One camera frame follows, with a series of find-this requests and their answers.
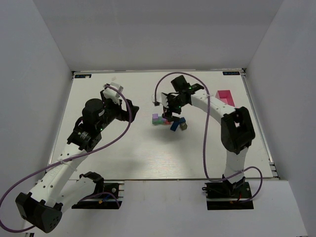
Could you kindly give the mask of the long blue wood block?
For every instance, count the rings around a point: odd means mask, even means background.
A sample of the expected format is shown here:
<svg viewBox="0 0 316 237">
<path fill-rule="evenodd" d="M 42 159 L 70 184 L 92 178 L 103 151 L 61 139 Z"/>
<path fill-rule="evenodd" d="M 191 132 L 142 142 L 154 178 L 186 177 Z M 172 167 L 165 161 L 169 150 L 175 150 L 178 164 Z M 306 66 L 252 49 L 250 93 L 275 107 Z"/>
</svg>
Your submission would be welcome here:
<svg viewBox="0 0 316 237">
<path fill-rule="evenodd" d="M 178 126 L 179 126 L 180 122 L 179 121 L 174 121 L 170 127 L 171 131 L 176 131 Z"/>
</svg>

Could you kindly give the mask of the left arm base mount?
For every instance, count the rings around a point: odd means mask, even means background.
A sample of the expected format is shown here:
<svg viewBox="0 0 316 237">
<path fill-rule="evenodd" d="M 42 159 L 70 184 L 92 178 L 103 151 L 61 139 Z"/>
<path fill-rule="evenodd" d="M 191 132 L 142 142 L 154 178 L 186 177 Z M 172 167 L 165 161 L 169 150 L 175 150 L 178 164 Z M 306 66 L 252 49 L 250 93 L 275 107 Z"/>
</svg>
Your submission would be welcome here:
<svg viewBox="0 0 316 237">
<path fill-rule="evenodd" d="M 103 193 L 96 194 L 73 205 L 71 209 L 119 210 L 123 202 L 124 182 L 104 182 Z"/>
</svg>

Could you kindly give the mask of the pink plastic box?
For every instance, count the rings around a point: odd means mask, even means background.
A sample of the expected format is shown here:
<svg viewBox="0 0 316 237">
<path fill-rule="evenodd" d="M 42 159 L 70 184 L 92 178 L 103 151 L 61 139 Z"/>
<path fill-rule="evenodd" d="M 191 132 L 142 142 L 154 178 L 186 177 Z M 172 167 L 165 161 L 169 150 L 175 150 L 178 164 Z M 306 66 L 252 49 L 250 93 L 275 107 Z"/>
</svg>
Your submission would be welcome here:
<svg viewBox="0 0 316 237">
<path fill-rule="evenodd" d="M 218 90 L 215 97 L 225 104 L 228 104 L 233 107 L 235 106 L 230 90 Z"/>
</svg>

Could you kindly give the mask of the olive grey wood cube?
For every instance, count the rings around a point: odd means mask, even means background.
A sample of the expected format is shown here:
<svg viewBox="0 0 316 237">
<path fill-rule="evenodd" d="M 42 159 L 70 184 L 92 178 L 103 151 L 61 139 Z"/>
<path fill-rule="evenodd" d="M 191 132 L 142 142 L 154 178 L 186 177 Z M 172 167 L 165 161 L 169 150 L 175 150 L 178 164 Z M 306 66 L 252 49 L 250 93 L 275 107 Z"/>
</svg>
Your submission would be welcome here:
<svg viewBox="0 0 316 237">
<path fill-rule="evenodd" d="M 186 130 L 187 129 L 187 124 L 186 123 L 181 123 L 180 124 L 180 128 L 181 128 L 181 130 Z"/>
</svg>

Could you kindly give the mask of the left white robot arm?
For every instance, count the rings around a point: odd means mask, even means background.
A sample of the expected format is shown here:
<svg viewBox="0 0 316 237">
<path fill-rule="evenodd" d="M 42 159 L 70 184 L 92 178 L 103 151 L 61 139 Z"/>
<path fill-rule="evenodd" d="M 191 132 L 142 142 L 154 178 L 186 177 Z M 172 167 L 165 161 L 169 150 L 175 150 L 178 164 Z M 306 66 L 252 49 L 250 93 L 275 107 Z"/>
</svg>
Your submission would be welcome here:
<svg viewBox="0 0 316 237">
<path fill-rule="evenodd" d="M 21 217 L 45 233 L 53 231 L 63 213 L 88 196 L 100 196 L 104 191 L 104 178 L 89 171 L 80 174 L 79 180 L 65 190 L 69 178 L 101 141 L 102 131 L 115 119 L 134 121 L 138 106 L 127 100 L 123 110 L 122 100 L 115 103 L 110 98 L 93 98 L 85 103 L 82 115 L 67 139 L 58 164 L 49 169 L 43 178 L 27 193 L 20 193 L 15 202 Z"/>
</svg>

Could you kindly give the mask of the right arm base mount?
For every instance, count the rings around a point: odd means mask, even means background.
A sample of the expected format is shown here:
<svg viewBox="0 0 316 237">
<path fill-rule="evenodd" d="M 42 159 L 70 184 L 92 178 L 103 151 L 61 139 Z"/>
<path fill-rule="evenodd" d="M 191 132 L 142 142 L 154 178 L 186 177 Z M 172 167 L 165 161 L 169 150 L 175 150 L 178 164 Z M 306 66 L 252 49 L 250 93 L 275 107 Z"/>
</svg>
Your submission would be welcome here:
<svg viewBox="0 0 316 237">
<path fill-rule="evenodd" d="M 245 182 L 230 194 L 222 183 L 205 183 L 202 191 L 206 194 L 207 210 L 253 210 L 250 185 Z"/>
</svg>

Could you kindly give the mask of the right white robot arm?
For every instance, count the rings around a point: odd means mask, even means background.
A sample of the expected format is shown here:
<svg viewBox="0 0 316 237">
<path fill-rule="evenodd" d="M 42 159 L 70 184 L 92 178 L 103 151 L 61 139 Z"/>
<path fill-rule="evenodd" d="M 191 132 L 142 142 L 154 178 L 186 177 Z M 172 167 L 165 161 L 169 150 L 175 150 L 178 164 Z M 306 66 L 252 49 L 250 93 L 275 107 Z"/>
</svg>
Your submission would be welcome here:
<svg viewBox="0 0 316 237">
<path fill-rule="evenodd" d="M 206 125 L 204 128 L 202 158 L 206 158 L 206 140 L 209 119 L 213 118 L 219 123 L 220 139 L 226 149 L 226 166 L 222 178 L 210 182 L 220 183 L 228 195 L 233 195 L 245 183 L 245 158 L 255 131 L 246 107 L 231 106 L 211 95 L 207 85 L 200 79 L 196 84 L 189 84 L 185 77 L 188 73 L 178 72 L 177 77 L 171 81 L 174 92 L 158 94 L 154 91 L 153 103 L 163 106 L 163 118 L 172 122 L 179 122 L 176 114 L 181 114 L 182 108 L 191 105 L 206 112 Z"/>
</svg>

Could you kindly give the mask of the green arch wood block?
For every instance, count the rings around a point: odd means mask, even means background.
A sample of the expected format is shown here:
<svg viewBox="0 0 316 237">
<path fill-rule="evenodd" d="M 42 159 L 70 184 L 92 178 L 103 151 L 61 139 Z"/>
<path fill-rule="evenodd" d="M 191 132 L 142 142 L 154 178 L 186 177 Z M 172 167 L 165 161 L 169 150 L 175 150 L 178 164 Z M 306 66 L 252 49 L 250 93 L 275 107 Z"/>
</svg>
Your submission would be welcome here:
<svg viewBox="0 0 316 237">
<path fill-rule="evenodd" d="M 156 121 L 152 120 L 152 124 L 153 125 L 161 125 L 161 124 L 165 124 L 165 122 L 162 122 L 162 117 L 159 117 L 158 120 L 156 120 Z"/>
</svg>

